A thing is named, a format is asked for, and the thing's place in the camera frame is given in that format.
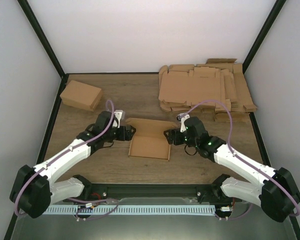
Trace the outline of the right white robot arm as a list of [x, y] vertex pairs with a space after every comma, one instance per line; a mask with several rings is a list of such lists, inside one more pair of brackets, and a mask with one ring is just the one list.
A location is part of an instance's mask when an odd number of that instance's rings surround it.
[[178, 115], [180, 128], [163, 132], [170, 145], [185, 145], [201, 157], [224, 166], [245, 179], [222, 175], [212, 188], [219, 202], [236, 198], [261, 207], [272, 220], [282, 223], [288, 216], [300, 214], [300, 191], [293, 175], [284, 167], [275, 169], [233, 149], [225, 140], [210, 135], [196, 116]]

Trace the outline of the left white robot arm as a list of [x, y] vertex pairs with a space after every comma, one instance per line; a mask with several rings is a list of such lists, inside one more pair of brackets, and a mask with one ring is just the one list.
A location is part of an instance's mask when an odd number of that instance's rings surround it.
[[41, 216], [50, 205], [67, 200], [86, 203], [92, 196], [92, 183], [81, 175], [68, 180], [58, 179], [70, 168], [87, 159], [106, 143], [131, 141], [136, 129], [122, 125], [125, 112], [102, 111], [95, 123], [90, 124], [65, 149], [50, 159], [33, 167], [24, 165], [16, 175], [10, 200], [14, 213], [31, 218]]

